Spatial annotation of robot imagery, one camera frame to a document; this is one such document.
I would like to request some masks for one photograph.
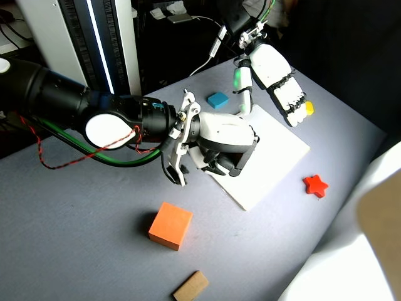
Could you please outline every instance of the brown wooden block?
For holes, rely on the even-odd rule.
[[[209,281],[201,271],[196,271],[181,287],[173,294],[176,301],[191,301],[195,299],[207,286]]]

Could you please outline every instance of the orange block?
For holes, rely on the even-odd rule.
[[[149,229],[150,240],[178,251],[191,218],[191,212],[163,202]]]

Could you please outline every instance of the brown cardboard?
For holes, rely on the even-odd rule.
[[[401,171],[369,191],[358,221],[397,300],[401,300]]]
[[[202,272],[196,271],[177,291],[175,291],[173,296],[176,301],[191,301],[208,285],[209,281]]]

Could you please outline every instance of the red star-shaped block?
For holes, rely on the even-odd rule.
[[[328,185],[320,179],[319,175],[306,177],[303,179],[303,182],[306,185],[306,193],[313,193],[318,198],[325,196],[325,189],[328,188]]]

